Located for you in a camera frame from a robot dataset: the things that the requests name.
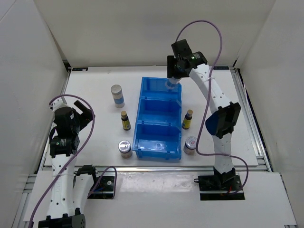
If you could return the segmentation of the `tall blue-label shaker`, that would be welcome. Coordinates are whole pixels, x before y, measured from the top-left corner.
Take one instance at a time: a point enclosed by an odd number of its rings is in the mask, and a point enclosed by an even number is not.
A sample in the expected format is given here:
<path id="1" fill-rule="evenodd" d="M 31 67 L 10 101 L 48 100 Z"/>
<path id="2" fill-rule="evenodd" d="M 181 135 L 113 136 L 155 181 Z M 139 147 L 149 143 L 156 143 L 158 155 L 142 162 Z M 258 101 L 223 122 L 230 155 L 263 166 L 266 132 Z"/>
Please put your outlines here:
<path id="1" fill-rule="evenodd" d="M 180 80 L 181 80 L 180 78 L 176 79 L 174 77 L 168 77 L 166 82 L 165 82 L 165 86 L 166 86 L 167 89 L 173 90 L 179 85 Z"/>
<path id="2" fill-rule="evenodd" d="M 120 85 L 113 85 L 111 86 L 111 93 L 114 99 L 114 104 L 117 108 L 123 108 L 124 103 L 124 96 L 122 92 L 122 87 Z"/>

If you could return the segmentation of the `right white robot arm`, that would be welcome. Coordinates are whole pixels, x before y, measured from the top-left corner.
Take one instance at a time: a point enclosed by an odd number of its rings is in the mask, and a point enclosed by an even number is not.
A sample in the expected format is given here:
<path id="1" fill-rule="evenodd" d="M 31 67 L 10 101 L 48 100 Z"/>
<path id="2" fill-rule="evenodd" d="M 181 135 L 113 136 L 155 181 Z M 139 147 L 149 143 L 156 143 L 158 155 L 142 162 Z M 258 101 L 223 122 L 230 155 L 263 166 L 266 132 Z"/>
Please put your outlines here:
<path id="1" fill-rule="evenodd" d="M 241 107 L 226 97 L 212 75 L 213 69 L 201 52 L 187 57 L 167 56 L 166 86 L 174 89 L 182 78 L 189 77 L 206 98 L 206 111 L 210 111 L 211 116 L 203 117 L 201 127 L 207 129 L 214 143 L 213 184 L 224 190 L 236 175 L 231 157 L 231 138 Z"/>

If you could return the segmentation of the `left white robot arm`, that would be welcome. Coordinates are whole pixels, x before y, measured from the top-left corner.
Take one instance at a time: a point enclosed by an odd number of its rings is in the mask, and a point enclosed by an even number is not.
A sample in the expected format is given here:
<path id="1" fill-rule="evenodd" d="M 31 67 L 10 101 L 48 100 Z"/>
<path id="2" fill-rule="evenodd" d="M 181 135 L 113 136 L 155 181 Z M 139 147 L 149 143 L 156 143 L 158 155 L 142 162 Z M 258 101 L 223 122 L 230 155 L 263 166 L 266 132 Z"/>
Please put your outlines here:
<path id="1" fill-rule="evenodd" d="M 38 223 L 40 228 L 84 228 L 88 193 L 100 183 L 93 165 L 74 171 L 79 132 L 94 118 L 92 110 L 80 101 L 74 105 L 72 108 L 60 99 L 52 102 L 55 127 L 49 135 L 49 145 L 53 184 L 46 218 Z"/>

